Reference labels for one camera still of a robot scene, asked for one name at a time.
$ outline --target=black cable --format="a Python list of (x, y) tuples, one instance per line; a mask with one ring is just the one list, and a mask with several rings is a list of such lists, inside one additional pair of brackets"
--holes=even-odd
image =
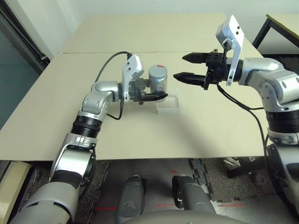
[(92, 184), (93, 176), (94, 176), (94, 173), (95, 173), (95, 163), (96, 163), (96, 160), (94, 160), (94, 162), (93, 162), (93, 168), (92, 168), (92, 171), (90, 173), (91, 174), (90, 179), (88, 180), (88, 183), (87, 183), (86, 187), (84, 188), (83, 192), (80, 194), (79, 201), (82, 200), (83, 196), (85, 195), (85, 193), (89, 189), (90, 185)]
[(267, 142), (268, 142), (268, 139), (269, 139), (269, 135), (267, 134), (266, 139), (265, 139), (265, 144), (263, 145), (263, 153), (264, 153), (264, 155), (266, 155), (266, 157), (267, 157)]
[(103, 67), (101, 68), (98, 76), (96, 77), (95, 81), (94, 82), (97, 82), (103, 72), (103, 70), (105, 69), (105, 67), (107, 66), (107, 64), (115, 57), (115, 56), (118, 56), (118, 55), (121, 55), (121, 54), (126, 54), (128, 56), (128, 58), (132, 55), (130, 52), (127, 52), (127, 51), (120, 51), (120, 52), (117, 52), (115, 53), (114, 55), (112, 55), (106, 62), (105, 64), (103, 65)]
[(122, 116), (122, 111), (123, 111), (123, 105), (124, 105), (124, 100), (121, 99), (121, 103), (120, 103), (120, 115), (118, 116), (118, 118), (116, 118), (115, 116), (111, 115), (110, 113), (107, 113), (107, 116), (115, 119), (115, 120), (120, 120), (121, 116)]
[[(106, 62), (105, 64), (102, 66), (101, 70), (99, 71), (99, 74), (98, 76), (96, 77), (95, 79), (95, 82), (97, 82), (103, 72), (103, 70), (105, 69), (105, 67), (107, 66), (107, 64), (117, 55), (121, 55), (121, 54), (126, 54), (127, 55), (127, 58), (130, 58), (132, 56), (132, 54), (130, 52), (127, 52), (127, 51), (120, 51), (120, 52), (117, 52), (115, 53), (114, 55), (112, 55)], [(120, 102), (120, 115), (117, 117), (111, 115), (110, 113), (107, 113), (106, 115), (115, 119), (115, 120), (120, 120), (121, 119), (121, 116), (122, 116), (122, 112), (123, 112), (123, 105), (124, 105), (124, 100), (121, 98), (121, 102)]]
[(96, 158), (97, 155), (95, 154), (95, 148), (93, 148), (93, 156)]
[(219, 84), (217, 84), (217, 88), (218, 90), (226, 97), (228, 98), (230, 101), (232, 101), (233, 103), (237, 104), (239, 107), (241, 107), (242, 109), (246, 110), (248, 113), (250, 113), (256, 120), (258, 127), (260, 129), (260, 133), (261, 133), (261, 137), (262, 137), (262, 142), (264, 145), (265, 142), (265, 138), (263, 135), (263, 129), (262, 129), (262, 125), (261, 122), (259, 121), (259, 119), (257, 118), (257, 116), (250, 110), (252, 110), (252, 108), (246, 106), (245, 104), (242, 104), (240, 101), (236, 100), (235, 98), (233, 98), (232, 96), (230, 96), (227, 92), (224, 91), (224, 89), (221, 88), (221, 86), (219, 86)]
[[(222, 64), (224, 65), (225, 76), (228, 77), (228, 66), (227, 66), (227, 57), (226, 57), (226, 54), (228, 52), (227, 42), (224, 43), (223, 46), (224, 46), (224, 51), (223, 51), (223, 55), (222, 55)], [(223, 96), (225, 96), (227, 99), (234, 102), (235, 104), (237, 104), (239, 107), (243, 108), (244, 110), (261, 110), (261, 109), (263, 109), (263, 107), (251, 108), (251, 107), (246, 106), (245, 104), (241, 103), (240, 101), (238, 101), (237, 99), (235, 99), (234, 97), (229, 95), (227, 92), (225, 92), (225, 90), (219, 85), (219, 83), (217, 84), (217, 88), (223, 94)]]

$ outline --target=white wall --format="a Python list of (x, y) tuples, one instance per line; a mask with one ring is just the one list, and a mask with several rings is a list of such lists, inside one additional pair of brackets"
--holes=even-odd
[[(234, 14), (252, 42), (267, 13), (299, 14), (298, 0), (6, 0), (43, 52), (52, 58), (90, 14), (211, 12)], [(259, 51), (298, 53), (295, 45), (270, 30)]]

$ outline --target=black table leg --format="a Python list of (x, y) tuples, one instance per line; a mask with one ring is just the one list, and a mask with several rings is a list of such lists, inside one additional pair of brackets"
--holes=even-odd
[(276, 24), (275, 22), (271, 21), (269, 26), (279, 32), (282, 36), (288, 39), (290, 42), (296, 45), (299, 48), (299, 39), (298, 36), (294, 36), (292, 33), (288, 32), (287, 30), (283, 29), (281, 26)]
[(257, 49), (258, 46), (260, 46), (262, 40), (264, 39), (264, 37), (266, 36), (266, 34), (268, 33), (269, 29), (270, 29), (270, 22), (271, 20), (269, 18), (266, 19), (266, 22), (263, 24), (260, 32), (258, 32), (256, 38), (254, 39), (252, 45)]

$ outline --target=silver cylinder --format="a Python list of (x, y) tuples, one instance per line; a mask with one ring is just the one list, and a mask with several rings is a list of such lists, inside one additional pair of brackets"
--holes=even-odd
[(163, 65), (153, 65), (149, 68), (150, 92), (166, 92), (167, 68)]

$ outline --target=white bracket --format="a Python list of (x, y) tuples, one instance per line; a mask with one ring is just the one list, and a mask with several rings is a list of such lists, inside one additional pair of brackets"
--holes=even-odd
[(222, 25), (218, 27), (216, 37), (223, 48), (225, 48), (224, 44), (226, 43), (226, 48), (228, 50), (234, 50), (234, 56), (226, 82), (226, 85), (231, 85), (234, 80), (235, 71), (237, 69), (237, 65), (241, 55), (244, 33), (240, 28), (240, 25), (236, 18), (231, 15), (229, 19), (227, 19)]
[(121, 84), (125, 104), (130, 100), (129, 82), (138, 79), (143, 72), (140, 58), (137, 55), (132, 55), (122, 67)]

